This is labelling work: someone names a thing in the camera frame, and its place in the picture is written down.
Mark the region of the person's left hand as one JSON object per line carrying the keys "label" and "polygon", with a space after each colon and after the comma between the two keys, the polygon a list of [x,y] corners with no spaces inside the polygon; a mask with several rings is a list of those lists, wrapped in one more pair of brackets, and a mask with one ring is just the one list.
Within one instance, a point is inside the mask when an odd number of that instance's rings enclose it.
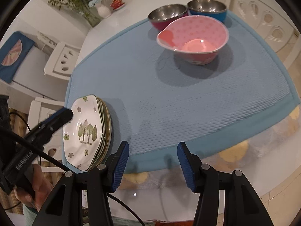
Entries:
{"label": "person's left hand", "polygon": [[50,195],[53,185],[44,177],[41,167],[33,164],[32,187],[35,198],[21,188],[16,188],[14,193],[16,198],[30,208],[40,211],[47,197]]}

